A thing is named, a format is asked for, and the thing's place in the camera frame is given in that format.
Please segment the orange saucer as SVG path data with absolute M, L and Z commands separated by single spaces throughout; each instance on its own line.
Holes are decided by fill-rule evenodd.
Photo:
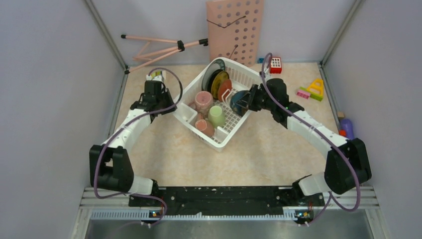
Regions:
M 220 102 L 223 102 L 223 98 L 227 97 L 227 95 L 232 90 L 232 82 L 231 79 L 227 79 L 223 81 L 218 89 L 217 98 Z

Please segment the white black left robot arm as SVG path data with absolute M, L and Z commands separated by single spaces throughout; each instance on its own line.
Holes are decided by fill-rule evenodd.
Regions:
M 129 152 L 141 133 L 158 115 L 172 113 L 176 108 L 164 84 L 164 77 L 148 76 L 144 93 L 131 105 L 123 123 L 105 142 L 90 148 L 91 185 L 116 192 L 140 194 L 146 205 L 157 204 L 160 193 L 154 189 L 156 182 L 134 174 Z

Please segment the pink mug white interior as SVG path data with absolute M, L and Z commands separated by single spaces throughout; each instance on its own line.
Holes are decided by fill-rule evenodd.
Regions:
M 198 113 L 195 128 L 208 137 L 213 137 L 215 133 L 214 126 L 206 120 L 202 113 Z

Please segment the white plate green patterned rim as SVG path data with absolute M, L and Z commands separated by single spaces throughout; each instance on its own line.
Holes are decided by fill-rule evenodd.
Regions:
M 225 70 L 225 62 L 222 59 L 216 59 L 213 62 L 210 63 L 210 65 L 206 68 L 206 71 L 203 75 L 202 78 L 202 82 L 201 82 L 201 90 L 202 91 L 207 91 L 206 90 L 206 84 L 211 76 L 211 74 L 218 70 L 218 69 L 222 69 Z

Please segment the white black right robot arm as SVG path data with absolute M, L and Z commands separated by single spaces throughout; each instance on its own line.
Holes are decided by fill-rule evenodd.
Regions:
M 365 143 L 348 139 L 317 122 L 305 109 L 289 100 L 280 78 L 234 94 L 230 107 L 240 116 L 247 111 L 267 110 L 274 121 L 307 140 L 326 158 L 324 172 L 305 176 L 292 184 L 292 199 L 305 205 L 312 195 L 323 192 L 343 194 L 372 177 Z

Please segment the pink patterned mug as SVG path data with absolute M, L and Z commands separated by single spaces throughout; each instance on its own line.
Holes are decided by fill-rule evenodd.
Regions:
M 189 104 L 191 108 L 197 112 L 208 112 L 213 105 L 213 96 L 210 92 L 200 91 L 198 92 L 194 100 Z

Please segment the light green mug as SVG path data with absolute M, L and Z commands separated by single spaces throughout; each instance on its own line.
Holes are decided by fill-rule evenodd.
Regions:
M 208 113 L 208 119 L 214 128 L 224 127 L 225 125 L 225 114 L 220 106 L 212 106 Z

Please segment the black glossy plate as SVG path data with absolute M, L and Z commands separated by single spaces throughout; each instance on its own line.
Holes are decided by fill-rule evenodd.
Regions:
M 206 90 L 207 90 L 208 92 L 210 92 L 210 93 L 211 93 L 211 88 L 212 88 L 212 84 L 213 84 L 213 82 L 214 82 L 214 79 L 216 78 L 216 76 L 217 76 L 220 72 L 222 72 L 222 69 L 218 69 L 218 70 L 214 71 L 214 72 L 211 74 L 211 76 L 210 76 L 210 78 L 209 78 L 209 80 L 208 80 L 208 82 L 207 82 L 207 84 L 206 84 Z

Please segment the yellow patterned plate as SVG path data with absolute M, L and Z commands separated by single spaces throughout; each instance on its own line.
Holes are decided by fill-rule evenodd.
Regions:
M 215 100 L 218 99 L 218 91 L 223 82 L 229 79 L 229 74 L 226 71 L 221 70 L 216 74 L 213 78 L 213 82 L 211 84 L 211 94 Z

